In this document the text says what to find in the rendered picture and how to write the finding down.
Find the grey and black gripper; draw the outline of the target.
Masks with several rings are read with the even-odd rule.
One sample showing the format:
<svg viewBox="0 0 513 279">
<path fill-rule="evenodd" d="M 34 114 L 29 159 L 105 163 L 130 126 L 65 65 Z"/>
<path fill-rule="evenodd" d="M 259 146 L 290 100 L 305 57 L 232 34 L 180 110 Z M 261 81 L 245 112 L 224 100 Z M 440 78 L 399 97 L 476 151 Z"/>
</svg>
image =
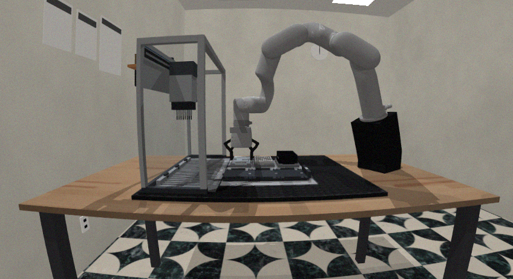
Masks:
<svg viewBox="0 0 513 279">
<path fill-rule="evenodd" d="M 247 126 L 250 127 L 250 126 Z M 231 148 L 227 145 L 230 142 Z M 252 148 L 252 142 L 256 145 Z M 250 160 L 253 158 L 253 152 L 257 149 L 259 142 L 253 140 L 252 138 L 252 130 L 250 127 L 250 133 L 231 133 L 231 139 L 224 142 L 226 149 L 230 152 L 230 158 L 233 160 L 234 148 L 249 148 L 250 149 Z"/>
</svg>

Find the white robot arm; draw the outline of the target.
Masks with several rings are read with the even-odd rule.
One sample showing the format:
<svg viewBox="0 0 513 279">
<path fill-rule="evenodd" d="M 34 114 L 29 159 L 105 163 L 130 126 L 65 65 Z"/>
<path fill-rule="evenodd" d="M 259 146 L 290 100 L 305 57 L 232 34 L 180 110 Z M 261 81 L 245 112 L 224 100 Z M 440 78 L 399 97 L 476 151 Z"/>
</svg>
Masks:
<svg viewBox="0 0 513 279">
<path fill-rule="evenodd" d="M 234 127 L 230 127 L 230 133 L 250 133 L 250 127 L 247 127 L 252 124 L 249 121 L 249 113 L 265 113 L 272 102 L 273 77 L 281 55 L 306 42 L 314 43 L 335 56 L 350 61 L 362 111 L 360 121 L 374 122 L 388 116 L 386 110 L 391 108 L 392 104 L 382 105 L 374 69 L 381 60 L 378 49 L 353 33 L 338 33 L 322 24 L 306 22 L 293 24 L 263 42 L 255 70 L 261 81 L 260 97 L 234 99 Z"/>
</svg>

